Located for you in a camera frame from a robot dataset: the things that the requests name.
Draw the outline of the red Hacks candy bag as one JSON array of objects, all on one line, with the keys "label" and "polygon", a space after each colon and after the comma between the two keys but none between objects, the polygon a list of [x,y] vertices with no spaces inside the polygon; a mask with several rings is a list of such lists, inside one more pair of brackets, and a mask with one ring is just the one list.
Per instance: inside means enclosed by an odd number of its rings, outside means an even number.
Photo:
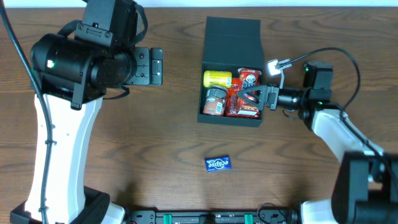
[{"label": "red Hacks candy bag", "polygon": [[236,105],[238,102],[237,92],[239,91],[240,79],[233,78],[231,88],[228,90],[225,116],[238,117]]}]

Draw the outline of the Hello Panda red box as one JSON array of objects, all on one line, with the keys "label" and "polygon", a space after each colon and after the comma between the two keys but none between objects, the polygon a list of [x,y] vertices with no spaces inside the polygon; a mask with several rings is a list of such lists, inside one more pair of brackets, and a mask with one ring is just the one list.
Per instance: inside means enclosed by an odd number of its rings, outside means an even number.
[{"label": "Hello Panda red box", "polygon": [[262,75],[261,71],[253,70],[250,68],[239,68],[238,87],[230,98],[230,111],[229,114],[238,118],[257,119],[259,117],[259,109],[246,100],[257,103],[254,95],[257,91],[244,93],[244,98],[240,98],[237,92],[246,90],[259,84],[259,78]]}]

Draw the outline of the Pringles small can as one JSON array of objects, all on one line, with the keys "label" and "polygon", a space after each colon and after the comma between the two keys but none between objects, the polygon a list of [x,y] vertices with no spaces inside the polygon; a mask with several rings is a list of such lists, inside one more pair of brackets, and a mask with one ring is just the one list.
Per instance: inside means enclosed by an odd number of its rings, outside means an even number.
[{"label": "Pringles small can", "polygon": [[223,116],[226,107],[228,89],[221,85],[212,85],[206,93],[203,114]]}]

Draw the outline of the yellow Mentos bottle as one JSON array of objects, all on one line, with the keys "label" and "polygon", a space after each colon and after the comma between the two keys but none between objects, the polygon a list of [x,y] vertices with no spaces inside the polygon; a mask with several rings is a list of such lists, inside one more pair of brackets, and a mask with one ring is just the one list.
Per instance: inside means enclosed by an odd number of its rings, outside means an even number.
[{"label": "yellow Mentos bottle", "polygon": [[212,85],[221,85],[231,88],[233,74],[229,71],[206,70],[203,73],[203,86],[210,87]]}]

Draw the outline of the dark green box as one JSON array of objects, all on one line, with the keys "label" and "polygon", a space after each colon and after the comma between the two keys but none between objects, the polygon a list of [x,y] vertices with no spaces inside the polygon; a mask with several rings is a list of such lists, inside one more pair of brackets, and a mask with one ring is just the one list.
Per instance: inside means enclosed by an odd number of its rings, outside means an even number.
[{"label": "dark green box", "polygon": [[230,126],[259,127],[259,118],[232,118],[203,114],[207,88],[203,86],[206,70],[232,72],[239,77],[239,68],[251,68],[262,72],[259,83],[264,83],[265,58],[261,44],[261,21],[227,17],[206,18],[205,40],[201,65],[201,88],[198,103],[199,123],[223,124]]}]

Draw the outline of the blue Eclipse mint tin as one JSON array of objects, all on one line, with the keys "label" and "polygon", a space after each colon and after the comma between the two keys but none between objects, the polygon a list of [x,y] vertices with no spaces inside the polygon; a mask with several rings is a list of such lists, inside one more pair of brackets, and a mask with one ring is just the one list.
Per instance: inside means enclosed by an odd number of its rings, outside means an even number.
[{"label": "blue Eclipse mint tin", "polygon": [[216,172],[232,169],[229,156],[219,156],[205,159],[205,169],[207,172]]}]

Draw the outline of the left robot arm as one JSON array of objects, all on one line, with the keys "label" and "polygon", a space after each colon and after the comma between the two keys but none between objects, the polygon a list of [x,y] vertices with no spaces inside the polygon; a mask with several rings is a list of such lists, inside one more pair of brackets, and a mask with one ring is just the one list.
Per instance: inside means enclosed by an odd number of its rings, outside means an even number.
[{"label": "left robot arm", "polygon": [[26,57],[5,11],[37,112],[34,179],[11,223],[126,223],[127,210],[84,185],[88,145],[108,89],[161,85],[163,51],[141,47],[148,21],[135,1],[88,1],[83,19],[43,36]]}]

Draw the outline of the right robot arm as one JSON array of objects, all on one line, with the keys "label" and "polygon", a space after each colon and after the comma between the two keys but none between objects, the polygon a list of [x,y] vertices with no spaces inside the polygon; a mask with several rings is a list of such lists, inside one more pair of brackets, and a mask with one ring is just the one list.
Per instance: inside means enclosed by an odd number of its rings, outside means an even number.
[{"label": "right robot arm", "polygon": [[298,118],[320,137],[340,162],[330,199],[303,202],[293,223],[397,223],[397,156],[371,142],[332,103],[331,64],[305,64],[303,89],[279,85],[245,86],[238,97],[259,110],[298,111]]}]

